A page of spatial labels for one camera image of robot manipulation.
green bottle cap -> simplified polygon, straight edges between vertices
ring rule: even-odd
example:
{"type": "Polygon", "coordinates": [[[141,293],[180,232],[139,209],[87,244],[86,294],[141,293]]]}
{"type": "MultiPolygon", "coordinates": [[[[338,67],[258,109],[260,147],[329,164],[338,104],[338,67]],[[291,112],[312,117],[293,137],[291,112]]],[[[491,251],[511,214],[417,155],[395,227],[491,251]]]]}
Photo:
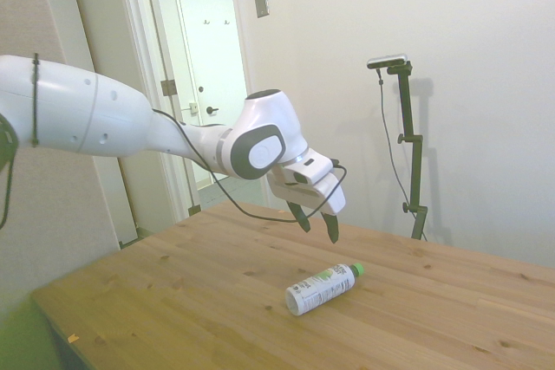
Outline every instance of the green bottle cap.
{"type": "Polygon", "coordinates": [[[360,263],[352,264],[350,268],[351,270],[353,270],[353,273],[355,274],[355,276],[360,276],[361,274],[364,273],[364,267],[360,263]]]}

floor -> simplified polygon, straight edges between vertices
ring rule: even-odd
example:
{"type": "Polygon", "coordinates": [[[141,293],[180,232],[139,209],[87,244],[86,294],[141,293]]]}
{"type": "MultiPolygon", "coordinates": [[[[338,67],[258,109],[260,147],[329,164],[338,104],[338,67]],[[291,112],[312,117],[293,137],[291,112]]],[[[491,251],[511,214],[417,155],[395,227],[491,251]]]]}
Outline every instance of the floor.
{"type": "MultiPolygon", "coordinates": [[[[245,179],[227,177],[219,182],[237,202],[264,205],[264,194],[260,179],[247,181],[245,179]]],[[[227,200],[225,194],[219,189],[218,184],[205,186],[199,190],[199,195],[200,207],[203,210],[227,200]]]]}

light switch plate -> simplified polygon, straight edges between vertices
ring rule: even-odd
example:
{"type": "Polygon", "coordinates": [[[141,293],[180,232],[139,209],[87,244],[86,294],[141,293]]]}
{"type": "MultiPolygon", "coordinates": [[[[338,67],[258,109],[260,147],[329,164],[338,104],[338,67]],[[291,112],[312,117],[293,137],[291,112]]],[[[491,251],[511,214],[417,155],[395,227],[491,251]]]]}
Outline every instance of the light switch plate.
{"type": "Polygon", "coordinates": [[[257,7],[257,16],[263,17],[270,15],[270,10],[268,8],[268,0],[254,0],[257,7]]]}

wooden table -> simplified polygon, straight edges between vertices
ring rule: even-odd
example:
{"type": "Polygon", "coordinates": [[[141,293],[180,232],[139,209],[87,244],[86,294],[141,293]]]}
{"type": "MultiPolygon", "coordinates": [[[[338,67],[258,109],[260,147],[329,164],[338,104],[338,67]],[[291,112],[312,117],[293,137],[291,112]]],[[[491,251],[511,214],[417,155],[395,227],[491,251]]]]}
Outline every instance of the wooden table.
{"type": "Polygon", "coordinates": [[[33,297],[92,368],[555,369],[555,269],[311,222],[221,204],[33,297]],[[285,288],[354,262],[352,290],[287,310],[285,288]]]}

door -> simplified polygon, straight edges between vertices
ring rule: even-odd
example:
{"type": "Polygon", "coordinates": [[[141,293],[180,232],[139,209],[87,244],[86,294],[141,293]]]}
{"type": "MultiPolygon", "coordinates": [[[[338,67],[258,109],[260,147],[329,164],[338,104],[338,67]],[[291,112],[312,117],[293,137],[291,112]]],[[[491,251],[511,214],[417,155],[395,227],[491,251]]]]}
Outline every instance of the door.
{"type": "Polygon", "coordinates": [[[203,125],[232,126],[246,97],[233,0],[179,0],[203,125]]]}

